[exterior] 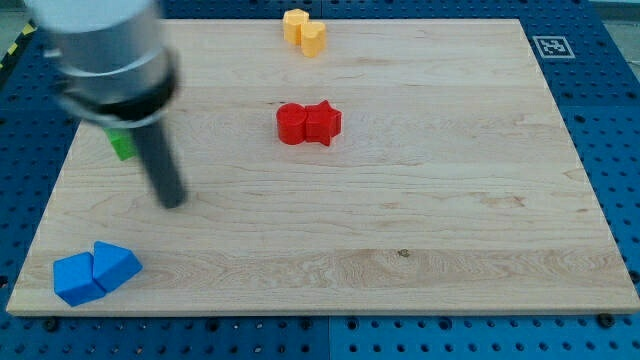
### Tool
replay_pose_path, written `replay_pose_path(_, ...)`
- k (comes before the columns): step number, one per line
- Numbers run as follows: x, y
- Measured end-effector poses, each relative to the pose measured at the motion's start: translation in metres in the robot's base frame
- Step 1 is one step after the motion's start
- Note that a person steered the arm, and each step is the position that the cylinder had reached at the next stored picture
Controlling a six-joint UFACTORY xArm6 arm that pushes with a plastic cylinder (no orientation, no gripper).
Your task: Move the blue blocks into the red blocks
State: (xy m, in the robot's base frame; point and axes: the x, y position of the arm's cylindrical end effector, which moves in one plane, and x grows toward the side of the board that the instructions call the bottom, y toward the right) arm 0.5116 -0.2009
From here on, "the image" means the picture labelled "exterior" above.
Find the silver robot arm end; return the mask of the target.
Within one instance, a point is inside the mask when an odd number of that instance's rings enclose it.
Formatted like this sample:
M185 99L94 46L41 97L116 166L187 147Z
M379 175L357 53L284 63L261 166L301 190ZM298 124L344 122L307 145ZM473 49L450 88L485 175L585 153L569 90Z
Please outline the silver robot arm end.
M68 113L107 128L139 128L166 113L177 59L153 0L31 0L27 8L51 44Z

